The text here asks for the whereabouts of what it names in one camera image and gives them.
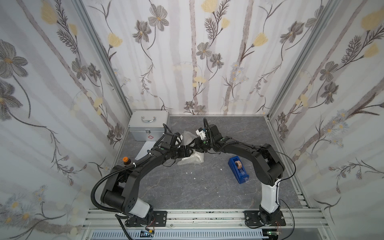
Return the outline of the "clear bubble wrap sheet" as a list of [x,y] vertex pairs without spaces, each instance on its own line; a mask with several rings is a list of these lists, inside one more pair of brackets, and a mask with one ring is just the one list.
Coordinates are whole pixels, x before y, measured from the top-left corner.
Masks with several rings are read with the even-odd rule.
[[[182,133],[182,144],[183,145],[188,145],[190,144],[195,138],[197,138],[197,136],[191,132],[188,132],[188,131],[184,131]],[[177,162],[177,165],[178,166],[181,166],[181,165],[187,165],[187,164],[202,164],[204,162],[204,154],[203,153],[200,153],[200,152],[197,152],[196,150],[192,150],[190,156],[188,157],[184,157],[184,158],[181,158],[181,160],[179,160]]]

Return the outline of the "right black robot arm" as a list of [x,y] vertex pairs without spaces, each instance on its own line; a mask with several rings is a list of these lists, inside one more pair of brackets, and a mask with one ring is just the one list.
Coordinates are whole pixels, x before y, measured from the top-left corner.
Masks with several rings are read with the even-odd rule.
[[189,145],[200,153],[212,150],[215,153],[234,154],[253,164],[257,179],[262,184],[262,200],[259,206],[259,219],[262,225],[271,225],[281,213],[278,203],[279,183],[285,166],[278,153],[269,144],[257,147],[224,137],[216,125],[197,130],[198,137]]

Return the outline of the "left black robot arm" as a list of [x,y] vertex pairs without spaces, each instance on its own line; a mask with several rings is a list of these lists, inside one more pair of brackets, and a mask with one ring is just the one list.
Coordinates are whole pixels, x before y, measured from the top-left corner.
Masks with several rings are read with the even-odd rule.
[[153,207],[139,198],[143,177],[169,159],[184,158],[192,154],[189,146],[182,146],[179,133],[166,133],[141,159],[127,166],[116,166],[106,178],[101,203],[110,206],[111,212],[148,219]]

